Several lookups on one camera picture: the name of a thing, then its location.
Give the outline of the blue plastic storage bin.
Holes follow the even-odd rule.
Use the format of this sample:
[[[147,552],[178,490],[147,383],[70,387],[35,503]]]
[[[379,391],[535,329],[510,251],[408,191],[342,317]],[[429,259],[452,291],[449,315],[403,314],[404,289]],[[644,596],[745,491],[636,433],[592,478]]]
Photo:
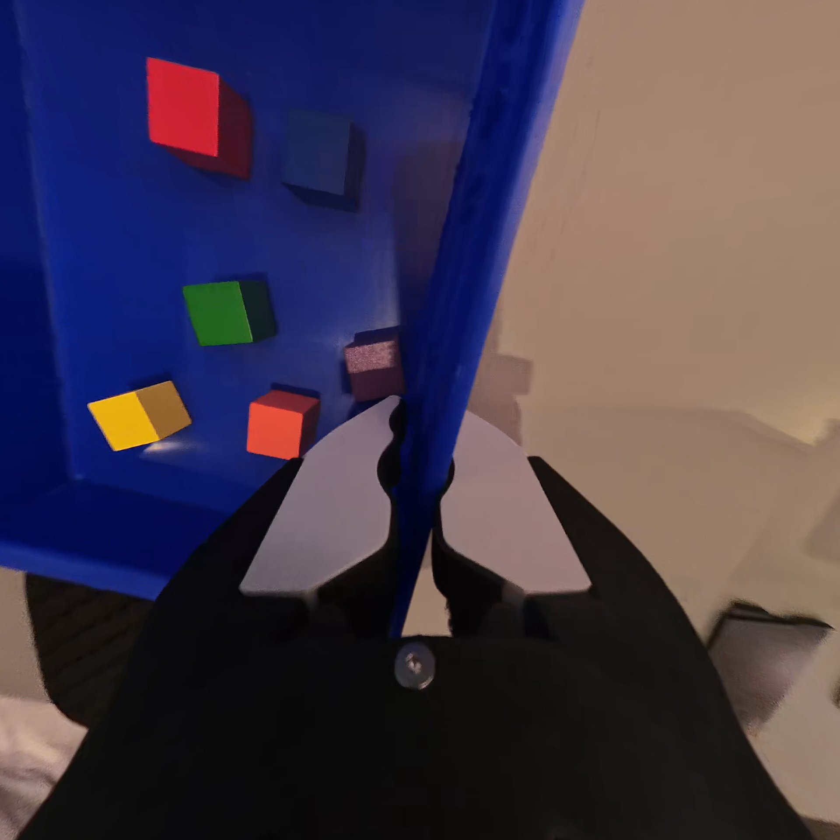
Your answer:
[[[343,347],[398,327],[407,613],[583,2],[2,2],[2,566],[153,600],[278,468],[272,385],[357,412]],[[249,180],[151,142],[146,59],[254,118]],[[360,210],[281,181],[290,109],[364,132]],[[203,348],[182,288],[267,279],[275,337]],[[88,404],[172,381],[192,425],[112,451]]]

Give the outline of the red wooden cube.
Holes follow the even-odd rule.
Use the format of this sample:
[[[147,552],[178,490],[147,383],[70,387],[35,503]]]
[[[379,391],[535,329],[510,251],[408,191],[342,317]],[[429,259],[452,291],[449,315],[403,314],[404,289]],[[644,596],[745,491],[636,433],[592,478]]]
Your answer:
[[[216,72],[146,59],[150,141],[204,172],[249,180],[254,118]]]

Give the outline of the orange wooden cube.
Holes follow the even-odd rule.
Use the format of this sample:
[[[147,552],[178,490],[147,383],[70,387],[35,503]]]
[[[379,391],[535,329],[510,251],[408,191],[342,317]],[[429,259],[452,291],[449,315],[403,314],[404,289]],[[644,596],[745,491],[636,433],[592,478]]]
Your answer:
[[[284,460],[304,456],[316,443],[320,410],[316,396],[269,391],[248,407],[247,452]]]

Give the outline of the green wooden cube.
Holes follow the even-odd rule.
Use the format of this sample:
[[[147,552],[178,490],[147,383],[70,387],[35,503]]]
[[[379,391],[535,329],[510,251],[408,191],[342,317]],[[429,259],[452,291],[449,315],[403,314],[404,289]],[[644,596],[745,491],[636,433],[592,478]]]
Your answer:
[[[182,294],[203,348],[258,343],[277,335],[277,317],[263,276],[188,285]]]

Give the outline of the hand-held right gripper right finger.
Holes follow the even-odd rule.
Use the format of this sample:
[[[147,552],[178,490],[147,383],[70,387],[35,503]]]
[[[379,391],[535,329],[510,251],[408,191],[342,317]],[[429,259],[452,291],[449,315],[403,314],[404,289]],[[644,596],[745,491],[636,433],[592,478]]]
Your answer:
[[[437,498],[432,567],[451,606],[592,588],[523,448],[472,412]]]

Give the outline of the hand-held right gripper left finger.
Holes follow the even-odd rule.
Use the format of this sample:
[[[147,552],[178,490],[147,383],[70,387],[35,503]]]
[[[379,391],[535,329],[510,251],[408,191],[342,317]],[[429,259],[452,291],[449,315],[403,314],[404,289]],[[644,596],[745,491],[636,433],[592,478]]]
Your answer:
[[[336,427],[304,456],[239,590],[312,600],[359,571],[395,528],[403,399],[391,395]]]

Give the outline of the yellow wooden cube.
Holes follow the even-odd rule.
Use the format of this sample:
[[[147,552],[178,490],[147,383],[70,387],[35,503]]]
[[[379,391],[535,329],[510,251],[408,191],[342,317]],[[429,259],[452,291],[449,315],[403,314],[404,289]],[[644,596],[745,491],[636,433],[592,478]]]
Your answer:
[[[159,443],[192,425],[172,381],[163,381],[87,405],[112,451]]]

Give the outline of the purple wooden cube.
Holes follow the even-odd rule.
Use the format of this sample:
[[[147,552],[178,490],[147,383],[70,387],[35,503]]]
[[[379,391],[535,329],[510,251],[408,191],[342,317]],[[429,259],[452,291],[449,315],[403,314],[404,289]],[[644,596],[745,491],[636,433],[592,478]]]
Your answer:
[[[399,328],[357,332],[343,357],[357,403],[406,393]]]

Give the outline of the dark blue wooden cube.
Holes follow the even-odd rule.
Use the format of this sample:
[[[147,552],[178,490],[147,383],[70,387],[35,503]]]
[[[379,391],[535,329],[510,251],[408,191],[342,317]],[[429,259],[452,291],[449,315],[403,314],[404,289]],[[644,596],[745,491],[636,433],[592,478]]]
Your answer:
[[[351,118],[290,109],[281,158],[281,181],[307,205],[357,213],[365,167],[364,132]]]

